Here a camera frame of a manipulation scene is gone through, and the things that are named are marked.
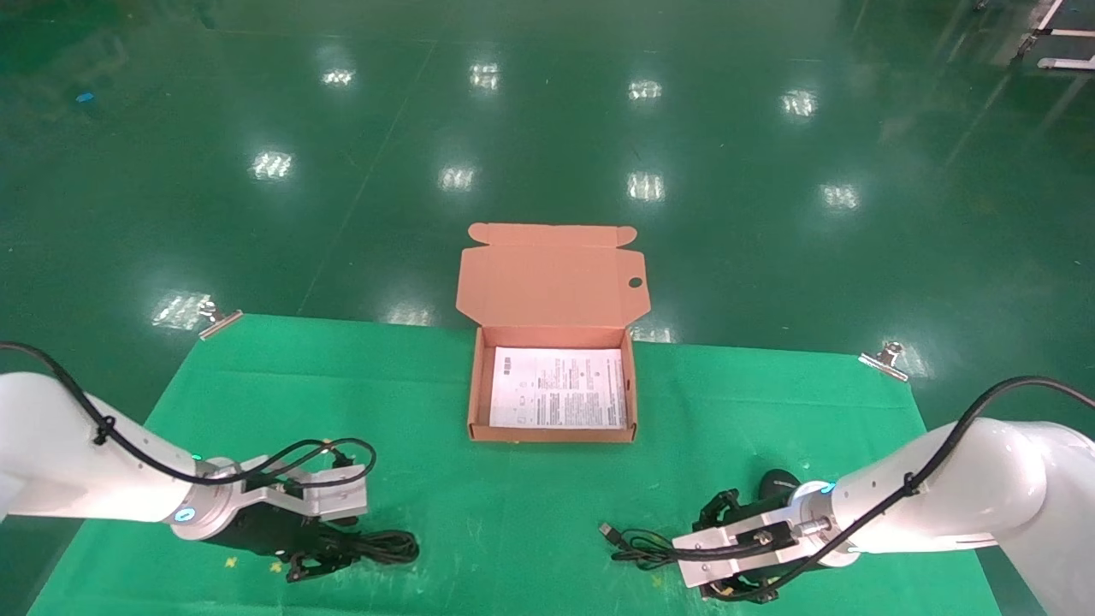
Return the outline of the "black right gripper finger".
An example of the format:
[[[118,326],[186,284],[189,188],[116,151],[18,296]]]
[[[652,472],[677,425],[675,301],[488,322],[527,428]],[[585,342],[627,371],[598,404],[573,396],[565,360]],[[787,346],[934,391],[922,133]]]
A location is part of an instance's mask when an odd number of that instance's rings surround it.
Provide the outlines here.
[[[712,496],[708,503],[701,507],[696,530],[719,528],[739,521],[742,518],[739,495],[738,489],[728,489]]]
[[[721,578],[700,586],[701,598],[722,603],[770,603],[779,598],[777,577],[749,578],[735,576]]]

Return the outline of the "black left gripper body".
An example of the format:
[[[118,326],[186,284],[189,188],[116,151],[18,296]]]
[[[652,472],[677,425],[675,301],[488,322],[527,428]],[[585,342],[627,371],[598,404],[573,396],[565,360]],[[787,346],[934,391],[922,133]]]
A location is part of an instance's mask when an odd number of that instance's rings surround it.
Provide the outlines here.
[[[322,519],[293,513],[276,505],[244,505],[239,508],[227,525],[205,538],[226,548],[250,551],[258,556],[276,556],[298,551],[344,551],[324,549],[321,539]]]

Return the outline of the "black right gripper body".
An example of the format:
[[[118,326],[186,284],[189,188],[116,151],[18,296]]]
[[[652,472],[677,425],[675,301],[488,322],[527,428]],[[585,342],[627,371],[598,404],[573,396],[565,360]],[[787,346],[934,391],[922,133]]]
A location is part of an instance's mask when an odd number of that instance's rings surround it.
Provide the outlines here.
[[[736,510],[736,531],[791,531],[802,523],[802,498],[771,495]]]

